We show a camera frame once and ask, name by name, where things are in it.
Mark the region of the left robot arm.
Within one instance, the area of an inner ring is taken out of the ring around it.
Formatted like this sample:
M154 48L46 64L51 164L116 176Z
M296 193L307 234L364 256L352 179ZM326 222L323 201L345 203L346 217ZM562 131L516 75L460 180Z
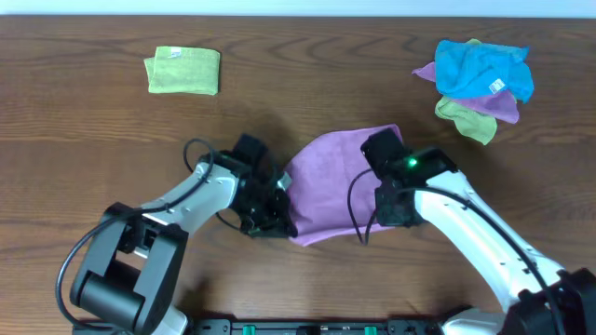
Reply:
M125 334L189 334L193 323L172 303L188 240L225 209L249 237L295 237L289 216L291 177L266 173L265 148L202 155L190 175L158 199L131 208L114 203L72 248L84 259L71 303L100 320L74 319L75 330Z

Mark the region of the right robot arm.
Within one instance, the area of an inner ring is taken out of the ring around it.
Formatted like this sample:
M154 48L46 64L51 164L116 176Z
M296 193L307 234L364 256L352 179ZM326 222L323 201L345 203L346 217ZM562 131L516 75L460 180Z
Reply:
M466 309L441 325L445 334L595 335L595 276L567 272L523 240L478 195L441 150L366 155L375 175L437 227L480 273L499 314Z

